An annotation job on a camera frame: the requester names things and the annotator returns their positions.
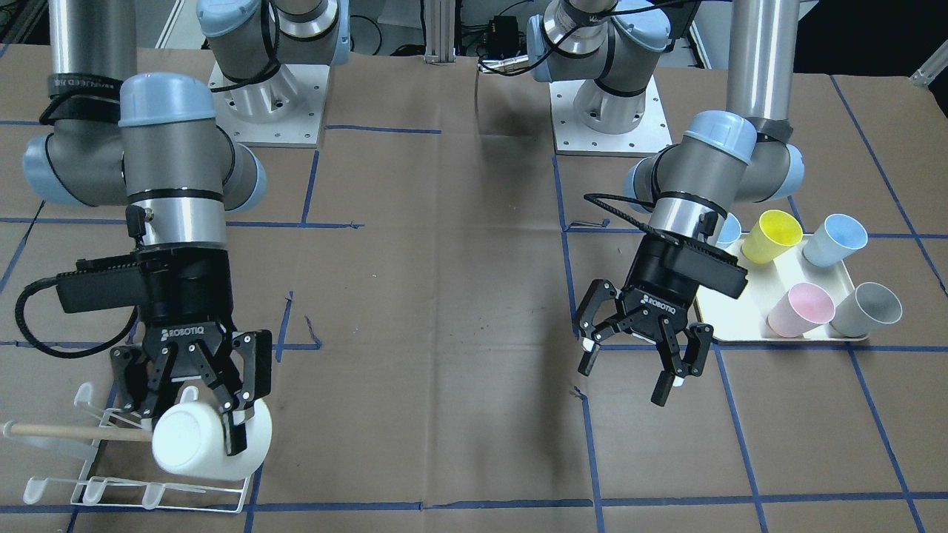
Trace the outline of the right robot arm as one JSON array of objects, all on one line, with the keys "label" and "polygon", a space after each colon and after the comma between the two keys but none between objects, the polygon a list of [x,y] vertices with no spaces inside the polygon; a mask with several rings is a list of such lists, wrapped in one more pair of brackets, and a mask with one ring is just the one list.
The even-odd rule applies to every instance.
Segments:
[{"label": "right robot arm", "polygon": [[[292,64],[345,63],[345,1],[200,1],[196,15],[223,84],[176,72],[139,73],[130,1],[51,1],[53,131],[28,142],[21,168],[54,204],[119,206],[135,249],[80,260],[28,284],[15,323],[35,349],[62,360],[112,352],[123,409],[165,420],[183,379],[216,399],[224,452],[247,448],[244,414],[270,393],[270,331],[239,332],[226,249],[226,213],[257,205],[265,172],[217,125],[214,95],[241,118],[284,117],[301,104]],[[26,304],[54,288],[67,313],[132,308],[114,338],[67,352],[38,340]]]}]

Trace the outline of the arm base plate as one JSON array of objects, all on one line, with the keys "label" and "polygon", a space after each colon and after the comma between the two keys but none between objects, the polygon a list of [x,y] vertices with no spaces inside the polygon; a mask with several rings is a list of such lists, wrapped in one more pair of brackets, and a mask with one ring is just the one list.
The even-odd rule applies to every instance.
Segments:
[{"label": "arm base plate", "polygon": [[216,123],[247,147],[318,148],[330,68],[282,65],[260,84],[213,93]]},{"label": "arm base plate", "polygon": [[591,80],[554,81],[549,88],[559,155],[643,158],[672,144],[654,78],[631,98],[607,94]]}]

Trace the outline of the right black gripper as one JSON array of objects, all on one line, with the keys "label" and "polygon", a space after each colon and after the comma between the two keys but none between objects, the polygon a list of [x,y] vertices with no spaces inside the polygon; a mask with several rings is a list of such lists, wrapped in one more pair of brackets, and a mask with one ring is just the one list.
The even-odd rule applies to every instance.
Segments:
[{"label": "right black gripper", "polygon": [[[58,275],[58,297],[67,313],[135,306],[143,324],[169,329],[217,323],[182,338],[183,353],[213,393],[222,419],[224,450],[247,448],[247,429],[237,421],[271,391],[273,335],[270,330],[234,334],[230,261],[225,249],[169,247],[128,255],[80,260]],[[110,351],[119,408],[140,415],[152,431],[175,405],[181,382],[173,381],[181,347],[167,344],[151,358],[139,345]]]}]

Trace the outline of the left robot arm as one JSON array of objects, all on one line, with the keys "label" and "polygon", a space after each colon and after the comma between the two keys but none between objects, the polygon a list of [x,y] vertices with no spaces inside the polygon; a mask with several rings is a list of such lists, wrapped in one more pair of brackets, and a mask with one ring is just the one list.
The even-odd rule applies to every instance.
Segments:
[{"label": "left robot arm", "polygon": [[[629,132],[659,57],[697,10],[697,1],[552,1],[526,30],[534,76],[582,81],[582,121],[604,134]],[[747,286],[747,270],[717,244],[732,204],[792,195],[803,179],[788,119],[798,20],[796,1],[732,4],[725,108],[695,115],[681,142],[642,159],[627,178],[625,201],[650,219],[632,222],[644,237],[625,283],[594,280],[580,301],[581,374],[619,333],[655,344],[658,406],[678,379],[704,371],[713,327],[690,321],[698,288],[735,299]]]}]

